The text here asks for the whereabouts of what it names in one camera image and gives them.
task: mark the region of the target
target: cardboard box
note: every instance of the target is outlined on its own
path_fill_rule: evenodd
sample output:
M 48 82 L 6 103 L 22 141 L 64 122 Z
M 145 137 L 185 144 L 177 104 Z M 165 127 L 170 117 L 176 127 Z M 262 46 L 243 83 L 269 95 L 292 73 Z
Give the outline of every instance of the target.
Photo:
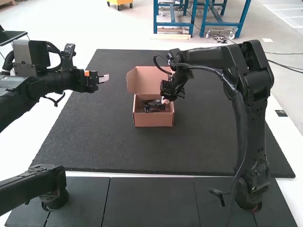
M 160 84 L 167 80 L 167 74 L 157 67 L 137 66 L 126 75 L 127 90 L 134 94 L 133 116 L 135 127 L 172 127 L 174 123 L 174 104 L 170 102 L 165 112 L 146 113 L 143 100 L 161 99 Z

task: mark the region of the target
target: black cable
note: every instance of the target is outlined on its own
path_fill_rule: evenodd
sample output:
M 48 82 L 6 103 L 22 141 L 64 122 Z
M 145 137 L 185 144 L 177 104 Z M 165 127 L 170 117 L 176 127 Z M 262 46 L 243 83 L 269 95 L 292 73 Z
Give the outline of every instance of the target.
M 187 63 L 173 63 L 171 61 L 169 61 L 169 65 L 171 66 L 180 66 L 180 67 L 185 67 L 187 69 L 200 69 L 200 70 L 205 70 L 208 72 L 213 72 L 215 73 L 217 76 L 219 76 L 219 78 L 224 81 L 229 87 L 230 89 L 234 92 L 235 96 L 235 103 L 236 103 L 236 109 L 238 111 L 238 116 L 240 117 L 240 131 L 239 131 L 239 135 L 240 135 L 240 142 L 239 142 L 239 150 L 243 150 L 244 154 L 243 154 L 243 160 L 238 168 L 237 173 L 235 174 L 233 180 L 232 180 L 232 185 L 231 185 L 231 190 L 230 192 L 222 192 L 216 189 L 210 189 L 210 193 L 214 192 L 216 194 L 221 194 L 221 195 L 227 195 L 230 194 L 230 203 L 229 203 L 229 207 L 228 207 L 228 218 L 226 220 L 226 227 L 229 227 L 229 223 L 230 223 L 230 219 L 231 219 L 231 213 L 232 213 L 232 208 L 233 208 L 233 203 L 234 203 L 234 199 L 235 199 L 235 194 L 236 194 L 236 186 L 237 183 L 240 179 L 240 173 L 242 172 L 243 169 L 243 164 L 245 162 L 245 158 L 246 158 L 246 152 L 247 152 L 247 137 L 248 137 L 248 118 L 247 118 L 247 113 L 245 110 L 245 104 L 243 101 L 243 96 L 241 95 L 241 93 L 236 89 L 236 86 L 233 85 L 232 83 L 229 82 L 229 80 L 224 76 L 223 73 L 221 73 L 222 71 L 219 69 L 214 69 L 214 68 L 210 68 L 207 66 L 201 66 L 201 65 L 189 65 Z
M 280 64 L 280 63 L 278 63 L 278 62 L 275 62 L 275 61 L 272 61 L 272 60 L 269 60 L 269 59 L 268 59 L 268 62 L 271 62 L 271 63 L 273 63 L 273 64 L 276 64 L 276 65 L 278 65 L 278 66 L 280 66 L 280 67 L 283 67 L 283 68 L 285 68 L 285 69 L 288 69 L 288 70 L 291 70 L 291 71 L 294 71 L 294 72 L 298 72 L 298 73 L 302 73 L 302 74 L 303 74 L 303 71 L 298 71 L 298 70 L 303 70 L 303 69 L 301 69 L 301 68 L 295 68 L 295 67 L 292 67 L 292 66 L 282 65 L 282 64 Z
M 264 52 L 269 54 L 280 54 L 280 55 L 293 55 L 293 54 L 303 54 L 303 53 L 278 53 L 278 52 Z
M 232 214 L 232 208 L 233 208 L 233 203 L 235 200 L 235 195 L 236 195 L 236 187 L 237 187 L 237 183 L 240 179 L 240 174 L 242 172 L 243 169 L 243 164 L 245 162 L 245 158 L 246 158 L 246 151 L 247 151 L 247 137 L 248 137 L 248 117 L 246 114 L 246 110 L 245 110 L 245 104 L 243 101 L 243 96 L 241 95 L 241 93 L 238 90 L 235 90 L 235 103 L 237 106 L 237 111 L 238 111 L 238 115 L 240 117 L 240 150 L 244 150 L 244 155 L 243 155 L 243 160 L 241 162 L 241 165 L 236 173 L 236 175 L 234 176 L 233 180 L 232 180 L 232 185 L 231 185 L 231 195 L 230 195 L 230 203 L 229 203 L 229 207 L 228 207 L 228 214 L 227 214 L 227 220 L 226 220 L 226 227 L 229 227 L 230 224 L 230 220 L 231 220 L 231 214 Z
M 155 66 L 156 66 L 159 70 L 161 70 L 162 72 L 165 72 L 165 73 L 167 73 L 168 75 L 172 75 L 171 72 L 168 72 L 168 71 L 166 71 L 165 69 L 161 68 L 161 66 L 157 63 L 157 57 L 160 57 L 160 58 L 162 58 L 164 61 L 167 61 L 167 60 L 166 60 L 164 57 L 162 57 L 161 55 L 156 54 L 156 55 L 154 55 L 154 57 L 153 57 L 153 63 L 155 64 Z
M 60 64 L 57 65 L 56 67 L 53 67 L 53 68 L 50 68 L 50 69 L 47 69 L 48 72 L 56 72 L 58 71 L 59 69 L 61 69 L 62 67 L 62 55 L 61 55 L 61 52 L 60 50 L 54 45 L 52 44 L 51 42 L 46 42 L 46 44 L 50 47 L 48 48 L 48 50 L 52 53 L 56 53 L 59 55 L 60 57 Z

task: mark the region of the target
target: white floor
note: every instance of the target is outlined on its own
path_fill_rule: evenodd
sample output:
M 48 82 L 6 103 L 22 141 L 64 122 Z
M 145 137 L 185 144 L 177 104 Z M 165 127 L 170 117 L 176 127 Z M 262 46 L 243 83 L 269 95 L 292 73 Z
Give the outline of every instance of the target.
M 243 2 L 230 0 L 224 19 L 235 21 L 239 18 Z M 273 43 L 262 41 L 267 51 L 303 52 L 303 47 L 300 46 L 303 36 L 276 17 L 263 4 L 270 3 L 252 2 L 241 38 L 237 42 L 270 38 Z M 201 16 L 197 17 L 197 25 L 200 19 Z M 63 48 L 66 43 L 75 43 L 77 56 L 74 58 L 74 63 L 78 68 L 87 66 L 96 49 L 190 49 L 216 45 L 211 39 L 199 38 L 197 29 L 195 29 L 196 36 L 189 41 L 150 40 L 152 1 L 144 0 L 135 0 L 133 9 L 125 7 L 120 12 L 114 7 L 107 7 L 104 0 L 91 0 L 85 4 L 83 1 L 74 0 L 28 0 L 0 12 L 0 23 L 8 30 L 28 31 L 31 39 L 47 40 L 59 48 Z M 0 51 L 7 54 L 10 48 L 8 45 Z M 295 57 L 273 55 L 268 58 L 294 67 L 300 67 L 303 59 L 300 55 Z M 55 61 L 57 61 L 56 57 L 52 57 L 52 62 Z M 266 121 L 296 173 L 295 179 L 278 179 L 278 183 L 298 226 L 302 227 L 303 137 L 298 129 L 303 132 L 301 101 L 303 76 L 276 66 L 273 66 L 272 70 L 276 78 L 272 93 L 276 99 L 273 96 L 269 98 Z M 0 180 L 27 170 L 70 94 L 71 92 L 60 102 L 58 108 L 47 100 L 41 100 L 30 112 L 0 134 Z M 274 110 L 281 108 L 286 110 L 290 118 L 277 116 Z M 68 175 L 108 174 L 73 172 Z M 0 217 L 0 226 L 4 226 L 8 215 Z

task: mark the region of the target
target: floor marking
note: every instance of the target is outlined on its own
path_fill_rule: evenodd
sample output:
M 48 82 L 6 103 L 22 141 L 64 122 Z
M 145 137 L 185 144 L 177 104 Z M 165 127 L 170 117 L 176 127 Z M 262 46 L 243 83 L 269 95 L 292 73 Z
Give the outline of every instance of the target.
M 268 39 L 268 38 L 262 38 L 262 39 L 265 43 L 273 43 L 274 42 L 272 39 Z
M 281 20 L 283 20 L 285 23 L 287 23 L 290 27 L 292 27 L 292 28 L 300 28 L 300 27 L 294 27 L 292 24 L 290 24 L 283 17 L 280 17 L 280 15 L 278 15 L 275 11 L 271 10 L 270 8 L 268 8 L 267 5 L 263 5 L 263 6 L 266 7 L 270 12 L 272 12 L 273 14 L 275 14 L 278 18 L 280 18 Z
M 295 10 L 295 9 L 303 9 L 303 8 L 291 8 L 291 9 L 270 9 L 271 11 L 288 11 L 288 10 Z
M 283 19 L 299 18 L 299 17 L 303 17 L 303 16 L 296 16 L 296 17 L 283 17 Z

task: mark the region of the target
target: black rubber mat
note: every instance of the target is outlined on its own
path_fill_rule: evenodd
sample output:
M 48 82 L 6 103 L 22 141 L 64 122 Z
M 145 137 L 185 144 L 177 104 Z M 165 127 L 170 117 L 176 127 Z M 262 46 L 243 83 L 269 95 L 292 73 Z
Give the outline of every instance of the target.
M 32 164 L 67 170 L 232 176 L 237 157 L 236 124 L 222 82 L 194 71 L 186 98 L 175 102 L 172 128 L 135 128 L 134 96 L 125 76 L 135 66 L 153 66 L 167 51 L 97 50 L 89 70 L 110 74 L 94 94 L 73 92 Z M 266 125 L 266 149 L 274 177 L 295 177 Z

